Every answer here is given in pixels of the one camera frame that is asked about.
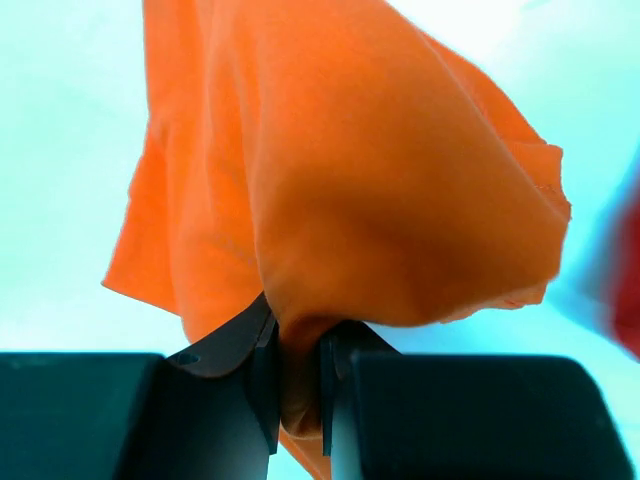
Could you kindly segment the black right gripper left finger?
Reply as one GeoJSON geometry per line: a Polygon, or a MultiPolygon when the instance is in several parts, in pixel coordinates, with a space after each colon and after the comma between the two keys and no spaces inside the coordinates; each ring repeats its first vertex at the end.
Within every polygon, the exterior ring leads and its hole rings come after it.
{"type": "Polygon", "coordinates": [[[184,350],[5,352],[5,479],[263,479],[278,448],[264,297],[184,350]]]}

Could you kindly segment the red folded t-shirt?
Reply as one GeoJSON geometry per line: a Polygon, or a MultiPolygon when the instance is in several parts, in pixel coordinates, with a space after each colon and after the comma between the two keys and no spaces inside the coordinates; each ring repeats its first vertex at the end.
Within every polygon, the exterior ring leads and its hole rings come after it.
{"type": "Polygon", "coordinates": [[[639,166],[631,180],[618,229],[611,320],[617,340],[639,361],[639,166]]]}

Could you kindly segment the orange t-shirt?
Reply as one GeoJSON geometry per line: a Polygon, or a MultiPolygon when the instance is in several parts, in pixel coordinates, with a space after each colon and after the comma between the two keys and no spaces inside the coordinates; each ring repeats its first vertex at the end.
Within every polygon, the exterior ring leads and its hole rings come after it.
{"type": "Polygon", "coordinates": [[[384,1],[147,1],[143,21],[146,139],[103,284],[191,341],[264,295],[283,446],[327,479],[320,337],[541,302],[562,152],[384,1]]]}

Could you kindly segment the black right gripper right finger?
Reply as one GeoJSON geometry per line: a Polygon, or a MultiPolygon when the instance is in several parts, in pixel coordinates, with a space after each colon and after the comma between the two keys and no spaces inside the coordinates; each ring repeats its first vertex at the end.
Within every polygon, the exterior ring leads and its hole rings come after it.
{"type": "Polygon", "coordinates": [[[323,452],[336,479],[600,479],[623,444],[576,361],[403,354],[348,321],[319,345],[323,452]]]}

